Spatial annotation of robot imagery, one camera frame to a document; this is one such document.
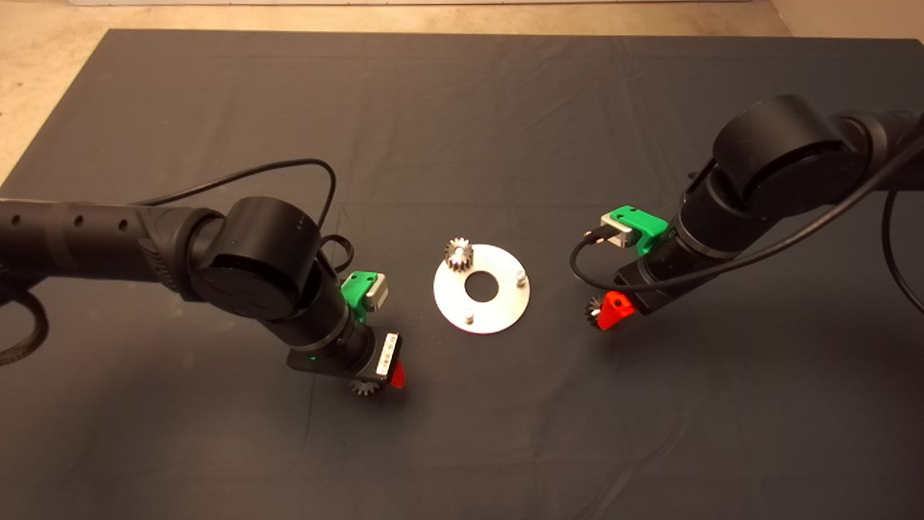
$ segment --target center hole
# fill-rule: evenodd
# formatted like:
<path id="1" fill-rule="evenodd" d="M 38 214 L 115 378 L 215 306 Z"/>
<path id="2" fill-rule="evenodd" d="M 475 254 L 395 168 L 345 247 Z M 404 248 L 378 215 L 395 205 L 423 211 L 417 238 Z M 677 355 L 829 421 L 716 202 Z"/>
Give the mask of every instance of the center hole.
<path id="1" fill-rule="evenodd" d="M 474 272 L 465 280 L 465 291 L 476 302 L 489 302 L 497 296 L 497 279 L 491 273 Z"/>

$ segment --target white label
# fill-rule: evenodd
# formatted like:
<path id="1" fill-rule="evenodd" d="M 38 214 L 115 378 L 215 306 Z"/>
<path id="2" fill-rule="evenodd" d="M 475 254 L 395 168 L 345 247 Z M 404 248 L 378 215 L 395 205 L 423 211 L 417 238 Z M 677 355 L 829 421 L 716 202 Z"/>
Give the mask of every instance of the white label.
<path id="1" fill-rule="evenodd" d="M 389 332 L 385 336 L 385 345 L 382 347 L 382 356 L 379 358 L 379 366 L 375 373 L 379 376 L 387 376 L 388 368 L 392 365 L 392 356 L 395 355 L 395 346 L 398 344 L 398 335 Z"/>

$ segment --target green bracket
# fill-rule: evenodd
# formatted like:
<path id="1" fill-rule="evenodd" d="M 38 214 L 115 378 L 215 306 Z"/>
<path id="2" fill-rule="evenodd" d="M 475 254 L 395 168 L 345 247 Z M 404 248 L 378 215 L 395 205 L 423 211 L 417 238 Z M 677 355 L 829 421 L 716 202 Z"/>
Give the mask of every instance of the green bracket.
<path id="1" fill-rule="evenodd" d="M 651 251 L 651 246 L 654 245 L 655 239 L 667 230 L 666 220 L 657 218 L 650 213 L 645 213 L 631 205 L 624 205 L 611 211 L 610 218 L 620 224 L 629 226 L 641 235 L 636 243 L 638 256 L 648 254 L 648 251 Z"/>
<path id="2" fill-rule="evenodd" d="M 359 323 L 366 323 L 366 307 L 363 306 L 362 300 L 378 278 L 379 273 L 353 271 L 349 278 L 344 281 L 344 284 L 340 286 L 340 293 L 344 295 L 346 304 L 356 313 Z"/>

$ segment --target bevel gear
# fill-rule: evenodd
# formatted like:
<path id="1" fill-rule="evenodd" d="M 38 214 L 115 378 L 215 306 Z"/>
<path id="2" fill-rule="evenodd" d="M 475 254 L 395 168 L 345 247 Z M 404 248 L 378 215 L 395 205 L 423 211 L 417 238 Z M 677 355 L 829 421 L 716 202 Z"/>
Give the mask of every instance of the bevel gear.
<path id="1" fill-rule="evenodd" d="M 446 264 L 454 271 L 462 272 L 471 267 L 472 248 L 468 239 L 454 238 L 445 247 Z"/>
<path id="2" fill-rule="evenodd" d="M 594 328 L 600 328 L 600 324 L 597 323 L 597 316 L 600 315 L 600 308 L 602 306 L 603 298 L 594 296 L 584 307 L 584 317 L 587 318 L 587 322 Z"/>
<path id="3" fill-rule="evenodd" d="M 367 383 L 365 381 L 357 381 L 355 379 L 349 382 L 349 389 L 363 397 L 372 395 L 379 388 L 381 388 L 379 383 Z"/>

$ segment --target black cable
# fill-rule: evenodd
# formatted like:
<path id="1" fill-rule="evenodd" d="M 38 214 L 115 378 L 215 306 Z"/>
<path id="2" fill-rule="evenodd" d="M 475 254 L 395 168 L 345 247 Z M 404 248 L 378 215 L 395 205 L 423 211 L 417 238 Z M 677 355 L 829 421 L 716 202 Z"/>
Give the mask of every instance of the black cable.
<path id="1" fill-rule="evenodd" d="M 346 251 L 346 260 L 334 267 L 334 272 L 340 274 L 346 271 L 349 265 L 353 263 L 353 257 L 356 256 L 356 249 L 353 247 L 353 242 L 349 241 L 347 237 L 337 234 L 322 236 L 321 247 L 324 247 L 329 241 L 340 244 L 340 247 L 344 248 L 344 251 Z"/>
<path id="2" fill-rule="evenodd" d="M 908 282 L 905 281 L 905 277 L 902 276 L 902 272 L 898 269 L 898 264 L 895 263 L 895 256 L 892 253 L 892 208 L 895 206 L 895 196 L 896 192 L 889 192 L 885 196 L 885 205 L 882 207 L 882 254 L 885 256 L 885 265 L 889 267 L 889 274 L 892 275 L 898 289 L 902 291 L 908 301 L 921 314 L 924 314 L 924 303 L 911 290 Z"/>
<path id="3" fill-rule="evenodd" d="M 31 292 L 24 289 L 15 288 L 6 285 L 0 281 L 0 294 L 10 301 L 19 303 L 32 313 L 35 320 L 35 326 L 32 332 L 12 347 L 0 351 L 0 366 L 15 363 L 27 355 L 34 353 L 45 341 L 48 336 L 48 316 L 45 314 L 45 308 L 42 302 L 32 295 Z"/>
<path id="4" fill-rule="evenodd" d="M 871 192 L 876 190 L 876 188 L 882 184 L 883 181 L 889 179 L 895 171 L 898 171 L 904 167 L 909 161 L 915 159 L 918 154 L 924 153 L 924 137 L 918 138 L 913 141 L 905 150 L 902 150 L 901 153 L 893 157 L 883 166 L 879 171 L 873 174 L 869 179 L 864 182 L 859 188 L 854 192 L 846 196 L 846 198 L 840 203 L 836 204 L 834 207 L 826 211 L 820 217 L 808 223 L 805 227 L 793 233 L 792 235 L 778 241 L 777 243 L 771 244 L 754 254 L 748 256 L 742 256 L 725 264 L 720 264 L 718 266 L 708 267 L 695 271 L 683 276 L 656 281 L 649 284 L 638 284 L 638 285 L 615 285 L 602 283 L 597 280 L 591 279 L 586 274 L 581 272 L 578 268 L 578 254 L 582 249 L 597 243 L 599 241 L 606 240 L 607 237 L 591 233 L 588 237 L 585 237 L 574 250 L 571 251 L 570 265 L 571 271 L 575 274 L 576 277 L 590 285 L 591 287 L 596 287 L 597 289 L 602 289 L 604 291 L 623 291 L 623 292 L 644 292 L 644 291 L 657 291 L 662 289 L 671 289 L 673 287 L 678 287 L 698 281 L 701 279 L 711 278 L 722 273 L 727 273 L 729 271 L 734 271 L 740 269 L 741 267 L 750 266 L 751 264 L 756 264 L 760 260 L 769 258 L 775 254 L 781 253 L 790 247 L 804 241 L 806 238 L 818 232 L 821 228 L 827 226 L 831 221 L 838 218 L 848 209 L 857 204 L 863 197 L 866 197 Z"/>
<path id="5" fill-rule="evenodd" d="M 324 201 L 324 208 L 321 210 L 321 215 L 318 217 L 318 228 L 324 225 L 324 220 L 327 218 L 327 212 L 331 208 L 331 202 L 334 200 L 334 192 L 337 189 L 337 174 L 334 173 L 334 169 L 331 165 L 322 161 L 321 159 L 314 158 L 304 158 L 304 159 L 289 159 L 287 161 L 276 161 L 273 163 L 267 163 L 265 165 L 259 165 L 256 167 L 248 168 L 245 170 L 238 171 L 237 173 L 232 173 L 220 179 L 210 180 L 199 186 L 193 186 L 192 188 L 186 188 L 181 192 L 168 193 L 167 195 L 161 195 L 160 197 L 154 197 L 152 199 L 146 199 L 143 201 L 138 201 L 133 203 L 134 205 L 161 205 L 172 203 L 180 199 L 185 199 L 191 197 L 192 195 L 207 192 L 208 190 L 213 190 L 219 186 L 224 186 L 229 182 L 234 182 L 235 180 L 241 180 L 251 175 L 257 175 L 258 173 L 263 173 L 267 171 L 273 171 L 276 169 L 282 169 L 287 167 L 300 167 L 306 165 L 314 165 L 324 168 L 327 171 L 327 175 L 331 178 L 330 188 L 327 190 L 327 199 Z"/>

